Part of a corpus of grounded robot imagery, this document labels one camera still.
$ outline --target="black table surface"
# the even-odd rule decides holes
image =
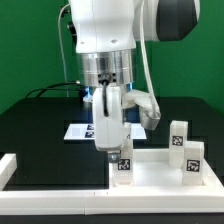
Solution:
[[[222,181],[224,117],[203,100],[192,97],[158,99],[161,121],[147,140],[134,148],[167,148],[172,120],[188,121],[188,140],[205,143],[205,158]],[[138,109],[126,111],[139,122]],[[0,115],[1,153],[16,153],[17,170],[4,190],[107,189],[107,154],[93,141],[64,141],[71,123],[92,123],[91,108],[78,98],[22,99]],[[0,223],[224,223],[222,214],[138,214],[108,216],[1,216]]]

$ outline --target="white cable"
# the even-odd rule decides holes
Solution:
[[[158,107],[158,103],[156,101],[154,91],[153,91],[153,86],[152,86],[152,81],[150,78],[150,72],[149,72],[149,66],[148,66],[148,60],[147,60],[147,53],[145,49],[145,34],[144,34],[144,4],[145,0],[142,0],[142,5],[141,5],[141,13],[140,13],[140,40],[141,40],[141,50],[142,50],[142,60],[143,60],[143,66],[144,66],[144,72],[145,72],[145,79],[149,91],[149,96],[152,102],[152,115],[153,117],[156,117],[156,107]]]
[[[58,16],[58,35],[59,35],[59,42],[60,42],[60,48],[61,48],[61,57],[62,57],[62,63],[63,63],[63,70],[64,70],[64,79],[65,82],[68,82],[68,76],[67,76],[67,69],[66,69],[66,62],[65,62],[65,54],[64,54],[64,47],[63,47],[63,41],[62,41],[62,34],[61,34],[61,16],[64,10],[70,6],[70,4],[65,5]]]

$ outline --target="white frame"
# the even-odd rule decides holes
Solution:
[[[166,160],[168,149],[134,150],[134,154],[136,160],[145,158],[149,158],[149,162],[158,158]],[[206,161],[203,168],[208,171],[206,176],[203,176],[206,184],[198,187],[1,191],[0,215],[224,212],[223,186]],[[5,180],[6,184],[15,169],[15,154],[6,154],[0,161],[0,183]]]

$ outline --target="white cube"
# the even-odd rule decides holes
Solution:
[[[202,185],[204,143],[186,141],[184,150],[183,185]]]
[[[170,125],[169,165],[181,168],[184,162],[184,145],[187,141],[188,122],[172,121]]]

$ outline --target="white paper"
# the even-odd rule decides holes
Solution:
[[[70,124],[64,140],[93,140],[93,124]],[[145,130],[141,124],[131,124],[131,139],[146,139]]]

